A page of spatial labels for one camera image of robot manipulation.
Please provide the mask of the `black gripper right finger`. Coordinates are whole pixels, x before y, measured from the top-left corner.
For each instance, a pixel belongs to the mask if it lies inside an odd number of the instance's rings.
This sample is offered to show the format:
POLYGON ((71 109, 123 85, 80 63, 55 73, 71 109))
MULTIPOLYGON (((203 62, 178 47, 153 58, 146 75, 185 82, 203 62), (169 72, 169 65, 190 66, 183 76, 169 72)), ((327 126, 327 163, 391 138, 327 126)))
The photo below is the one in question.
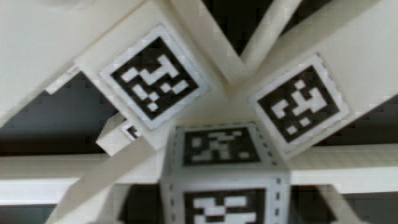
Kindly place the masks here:
POLYGON ((330 185, 291 187, 288 224, 364 224, 330 185))

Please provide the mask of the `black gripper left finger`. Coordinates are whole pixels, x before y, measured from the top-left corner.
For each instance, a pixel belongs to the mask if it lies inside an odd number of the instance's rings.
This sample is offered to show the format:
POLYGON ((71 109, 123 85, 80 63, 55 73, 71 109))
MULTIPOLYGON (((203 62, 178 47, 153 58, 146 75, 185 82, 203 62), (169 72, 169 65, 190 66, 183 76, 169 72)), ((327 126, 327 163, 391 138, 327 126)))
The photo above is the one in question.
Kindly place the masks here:
POLYGON ((115 184, 94 224, 163 224, 158 184, 115 184))

